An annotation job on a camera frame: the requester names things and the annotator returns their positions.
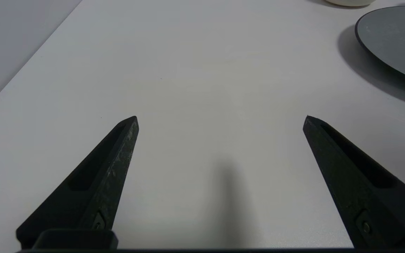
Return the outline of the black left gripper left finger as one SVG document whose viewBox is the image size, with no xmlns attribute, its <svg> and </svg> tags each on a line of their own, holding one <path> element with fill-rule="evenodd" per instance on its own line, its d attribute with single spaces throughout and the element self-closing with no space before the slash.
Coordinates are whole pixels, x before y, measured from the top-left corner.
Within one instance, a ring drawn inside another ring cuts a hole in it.
<svg viewBox="0 0 405 253">
<path fill-rule="evenodd" d="M 22 249 L 116 249 L 112 227 L 139 133 L 120 121 L 16 230 Z"/>
</svg>

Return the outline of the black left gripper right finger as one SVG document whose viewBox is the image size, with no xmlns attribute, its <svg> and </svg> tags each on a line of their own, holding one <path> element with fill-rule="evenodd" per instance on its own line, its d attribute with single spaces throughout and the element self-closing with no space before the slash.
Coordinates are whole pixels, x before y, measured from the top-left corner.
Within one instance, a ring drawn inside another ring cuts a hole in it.
<svg viewBox="0 0 405 253">
<path fill-rule="evenodd" d="M 328 123 L 303 132 L 355 248 L 405 248 L 405 183 Z"/>
</svg>

